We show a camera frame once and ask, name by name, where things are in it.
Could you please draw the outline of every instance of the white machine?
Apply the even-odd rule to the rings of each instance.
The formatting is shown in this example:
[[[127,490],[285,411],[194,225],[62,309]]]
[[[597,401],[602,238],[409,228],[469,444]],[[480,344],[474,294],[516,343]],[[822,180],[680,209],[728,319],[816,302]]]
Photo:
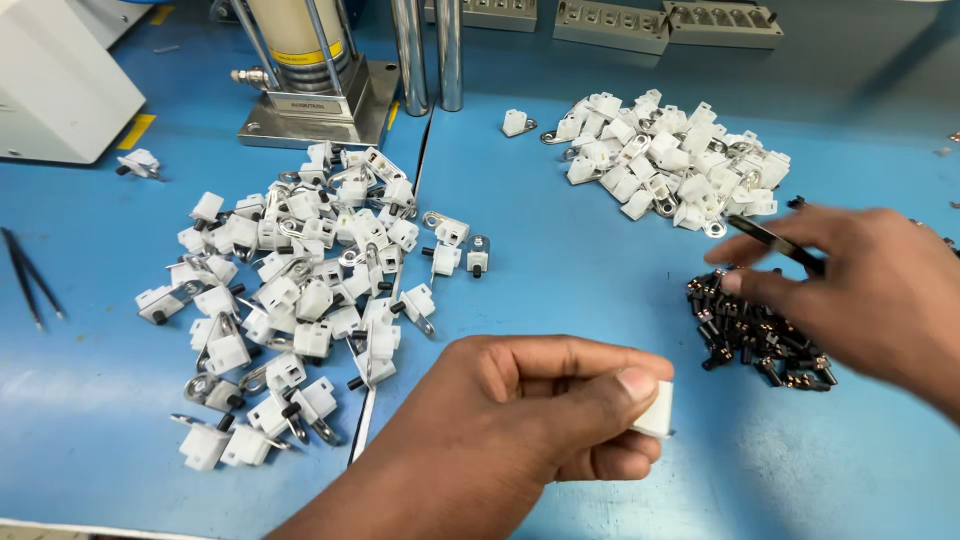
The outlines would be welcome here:
[[[91,163],[143,106],[105,47],[146,10],[111,4],[0,0],[0,158]]]

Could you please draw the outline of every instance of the blue work surface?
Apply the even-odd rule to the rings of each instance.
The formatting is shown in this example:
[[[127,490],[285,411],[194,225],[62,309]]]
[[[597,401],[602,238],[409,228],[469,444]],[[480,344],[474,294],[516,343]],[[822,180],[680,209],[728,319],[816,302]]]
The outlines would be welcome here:
[[[366,20],[389,27],[384,11],[389,17],[389,7],[370,6],[357,27],[358,45],[373,60],[396,58],[393,36],[374,31],[382,22]],[[115,175],[115,157],[129,152],[116,143],[92,166],[0,160],[0,225],[16,232],[68,317],[58,321],[35,288],[48,332],[34,328],[4,250],[0,518],[253,539],[347,467],[365,392],[347,390],[357,369],[342,341],[322,367],[306,368],[307,383],[326,376],[335,387],[338,407],[327,420],[342,446],[330,448],[309,430],[308,447],[293,440],[299,452],[273,450],[263,466],[221,464],[206,473],[184,467],[177,452],[188,428],[169,413],[214,424],[222,416],[183,398],[197,356],[187,331],[203,316],[191,304],[156,327],[136,315],[133,298],[169,284],[164,266],[183,254],[177,232],[190,227],[186,213],[204,191],[230,209],[308,161],[303,151],[237,142],[258,92],[233,83],[229,71],[257,60],[239,25],[205,15],[203,2],[178,3],[159,26],[148,13],[112,51],[146,95],[143,112],[156,115],[136,147],[157,156],[168,182]],[[174,44],[179,51],[153,52]],[[398,166],[416,169],[426,123],[396,117],[384,151]],[[247,286],[246,298],[260,279],[239,266],[233,282]]]
[[[706,101],[729,133],[751,130],[792,158],[780,214],[808,201],[885,206],[942,235],[960,234],[957,2],[769,2],[785,39],[775,51],[670,45],[659,59],[551,39],[555,2],[532,35],[464,29],[466,95],[430,128],[421,210],[491,239],[490,271],[438,277],[434,340],[405,330],[398,373],[377,389],[382,428],[451,340],[474,333],[570,333],[637,347],[676,366],[673,428],[640,482],[547,488],[515,538],[954,538],[960,437],[903,392],[835,368],[826,394],[771,388],[752,367],[711,373],[684,284],[716,242],[637,222],[599,183],[571,186],[565,145],[540,143],[571,102],[601,91],[661,105]],[[506,138],[508,109],[540,127]],[[933,150],[954,152],[939,158]],[[433,236],[421,232],[420,246]],[[783,257],[799,277],[800,268]],[[402,288],[429,281],[407,258]]]

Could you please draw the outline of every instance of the chrome pillar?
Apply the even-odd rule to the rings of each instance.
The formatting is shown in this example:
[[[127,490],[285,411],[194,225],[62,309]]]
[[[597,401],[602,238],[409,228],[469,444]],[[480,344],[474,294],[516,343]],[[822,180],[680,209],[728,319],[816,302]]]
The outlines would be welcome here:
[[[441,107],[456,112],[464,107],[464,67],[460,42],[463,3],[462,0],[437,0],[436,10]]]
[[[390,7],[394,12],[396,53],[400,58],[400,79],[403,81],[407,114],[423,116],[427,111],[427,103],[423,40],[420,38],[420,0],[390,0]]]
[[[333,55],[330,54],[330,45],[326,42],[324,33],[324,24],[320,22],[320,13],[317,12],[317,5],[313,0],[303,0],[306,4],[306,12],[310,15],[310,24],[313,25],[313,32],[317,35],[317,41],[320,43],[320,50],[324,53],[324,63],[326,71],[330,74],[330,83],[333,85],[333,91],[338,95],[344,95],[344,90],[340,86],[340,75],[337,73],[337,66],[333,63]]]
[[[267,52],[263,50],[263,45],[260,44],[260,38],[253,29],[253,23],[250,22],[250,17],[247,16],[247,7],[243,5],[242,0],[230,0],[230,4],[233,6],[233,11],[236,12],[237,18],[240,19],[240,24],[243,26],[244,32],[247,33],[250,43],[253,44],[253,50],[256,51],[256,55],[263,63],[263,71],[267,75],[268,89],[281,89],[280,83],[276,80],[276,75],[274,75],[274,65],[270,62],[270,57],[267,56]]]

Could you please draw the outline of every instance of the hand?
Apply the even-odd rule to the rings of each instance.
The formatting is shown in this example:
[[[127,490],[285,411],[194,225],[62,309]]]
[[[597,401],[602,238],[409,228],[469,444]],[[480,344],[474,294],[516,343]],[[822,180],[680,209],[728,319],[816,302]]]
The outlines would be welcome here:
[[[723,287],[767,304],[836,359],[940,407],[960,423],[960,262],[931,229],[889,209],[803,207],[763,224],[827,253],[822,279],[737,270]],[[768,248],[740,235],[706,262],[750,266]]]
[[[451,343],[357,461],[270,538],[506,538],[554,480],[642,479],[627,428],[666,359],[568,336]]]

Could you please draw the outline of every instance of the pile of white components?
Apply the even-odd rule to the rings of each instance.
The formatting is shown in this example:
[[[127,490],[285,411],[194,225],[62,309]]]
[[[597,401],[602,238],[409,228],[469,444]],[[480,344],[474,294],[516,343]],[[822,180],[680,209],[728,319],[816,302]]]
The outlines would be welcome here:
[[[728,134],[716,117],[706,103],[689,116],[661,107],[656,90],[627,108],[609,93],[592,94],[540,140],[569,142],[570,183],[600,181],[631,219],[654,209],[674,227],[720,237],[727,231],[721,215],[777,213],[773,189],[790,158],[764,149],[752,132]]]
[[[426,319],[436,309],[431,289],[400,291],[387,281],[420,234],[412,221],[413,184],[374,148],[350,152],[326,142],[307,155],[299,171],[280,173],[265,194],[247,195],[232,209],[223,209],[223,197],[204,193],[188,213],[194,225],[177,234],[189,253],[168,267],[170,284],[136,297],[138,314],[156,325],[191,301],[205,316],[190,325],[198,356],[184,397],[226,415],[218,425],[171,416],[190,426],[180,446],[188,467],[259,465],[271,448],[291,448],[277,439],[287,430],[308,444],[303,423],[337,444],[324,421],[337,406],[333,385],[326,377],[306,384],[306,365],[320,366],[331,342],[344,340],[359,374],[349,389],[372,388],[396,372],[401,311],[433,333]],[[333,174],[337,164],[343,170]],[[436,212],[422,222],[438,240],[430,249],[433,273],[452,274],[463,242],[472,246],[468,270],[475,277],[486,272],[485,237],[468,236],[467,224]],[[258,253],[264,257],[253,260]],[[234,259],[251,262],[262,281],[249,299],[238,296],[243,284],[230,286],[238,272]],[[251,369],[261,347],[279,354]],[[234,424],[231,412],[264,393],[246,412],[247,422]]]

